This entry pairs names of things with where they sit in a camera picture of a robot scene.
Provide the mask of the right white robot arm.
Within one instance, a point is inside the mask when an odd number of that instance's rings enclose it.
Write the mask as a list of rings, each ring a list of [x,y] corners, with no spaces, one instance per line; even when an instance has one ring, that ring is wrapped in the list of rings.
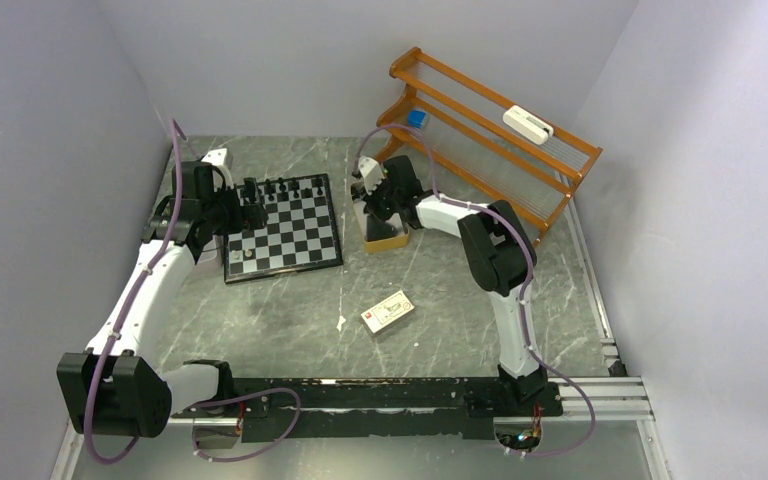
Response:
[[[499,398],[510,413],[533,406],[547,384],[532,341],[530,281],[536,252],[509,202],[471,203],[423,188],[410,159],[380,163],[362,156],[352,195],[364,205],[375,239],[408,230],[436,230],[461,241],[473,281],[488,294],[500,340]]]

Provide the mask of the white device on rack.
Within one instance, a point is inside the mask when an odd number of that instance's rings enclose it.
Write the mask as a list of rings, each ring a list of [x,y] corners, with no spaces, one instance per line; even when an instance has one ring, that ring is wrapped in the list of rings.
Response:
[[[502,120],[520,136],[535,145],[542,145],[554,136],[554,127],[518,105],[512,105]]]

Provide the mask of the orange wooden rack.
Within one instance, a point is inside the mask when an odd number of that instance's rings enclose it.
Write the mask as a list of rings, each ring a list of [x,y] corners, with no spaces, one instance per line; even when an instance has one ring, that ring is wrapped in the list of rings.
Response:
[[[399,99],[378,118],[389,135],[376,154],[383,161],[410,146],[430,147],[437,165],[484,194],[511,203],[545,238],[600,157],[601,148],[536,115],[554,127],[554,136],[535,145],[505,125],[502,114],[515,102],[413,47],[390,66],[400,81]],[[406,125],[412,109],[430,118],[422,130]]]

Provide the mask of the tin box black pieces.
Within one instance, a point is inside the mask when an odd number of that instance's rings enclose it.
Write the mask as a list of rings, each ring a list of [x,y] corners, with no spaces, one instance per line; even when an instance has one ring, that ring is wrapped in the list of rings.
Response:
[[[388,220],[380,220],[368,213],[366,207],[362,200],[353,202],[365,253],[381,253],[408,244],[409,229],[399,213],[394,213]]]

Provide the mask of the aluminium rail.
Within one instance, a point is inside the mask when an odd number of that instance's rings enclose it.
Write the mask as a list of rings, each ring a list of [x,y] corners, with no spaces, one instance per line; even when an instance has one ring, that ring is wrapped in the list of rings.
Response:
[[[491,377],[237,380],[242,399],[228,405],[184,406],[159,416],[165,425],[231,429],[301,412],[310,419],[339,415],[463,414],[499,423],[532,417],[588,421],[651,421],[651,401],[639,377],[550,378],[535,396],[515,402]]]

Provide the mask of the white red card box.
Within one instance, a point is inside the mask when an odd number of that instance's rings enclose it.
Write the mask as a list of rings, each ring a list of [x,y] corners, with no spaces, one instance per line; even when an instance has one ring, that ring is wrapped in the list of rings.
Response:
[[[373,307],[363,311],[361,320],[369,331],[377,335],[415,309],[403,290],[388,296]]]

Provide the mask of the black mounting base plate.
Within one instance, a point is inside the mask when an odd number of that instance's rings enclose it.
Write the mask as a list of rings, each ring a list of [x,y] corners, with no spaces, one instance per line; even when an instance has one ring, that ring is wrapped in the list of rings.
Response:
[[[504,419],[563,414],[558,384],[500,377],[238,378],[243,441],[455,435],[493,440]]]

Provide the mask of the black white chessboard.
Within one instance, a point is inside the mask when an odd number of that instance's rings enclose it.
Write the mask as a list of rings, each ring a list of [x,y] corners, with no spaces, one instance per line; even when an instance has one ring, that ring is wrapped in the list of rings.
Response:
[[[323,178],[323,194],[315,194],[313,179]],[[276,199],[276,179],[272,201],[264,195],[263,185],[258,182],[268,214],[267,224],[258,230],[230,234],[224,239],[224,281],[227,284],[261,279],[281,274],[303,272],[341,266],[343,255],[330,190],[330,178],[326,173],[286,178],[288,200]],[[302,198],[302,190],[309,188],[313,197]],[[292,191],[298,189],[300,198],[293,200]],[[243,258],[243,251],[251,249],[253,256]],[[237,260],[230,257],[239,251]]]

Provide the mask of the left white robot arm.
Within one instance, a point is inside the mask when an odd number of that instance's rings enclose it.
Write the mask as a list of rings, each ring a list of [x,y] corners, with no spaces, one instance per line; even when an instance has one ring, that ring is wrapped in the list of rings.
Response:
[[[155,344],[208,244],[265,226],[265,198],[254,178],[234,184],[204,161],[183,163],[173,177],[182,184],[147,221],[136,264],[108,319],[82,352],[66,353],[58,363],[57,380],[80,434],[154,438],[171,415],[193,405],[214,416],[235,406],[227,362],[192,360],[159,373]]]

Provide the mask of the blue block on rack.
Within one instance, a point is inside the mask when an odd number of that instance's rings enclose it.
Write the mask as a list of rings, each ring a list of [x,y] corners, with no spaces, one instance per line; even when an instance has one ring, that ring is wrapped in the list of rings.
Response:
[[[416,129],[416,130],[422,130],[429,120],[430,116],[429,114],[421,109],[412,109],[410,110],[406,117],[406,125],[410,128]]]

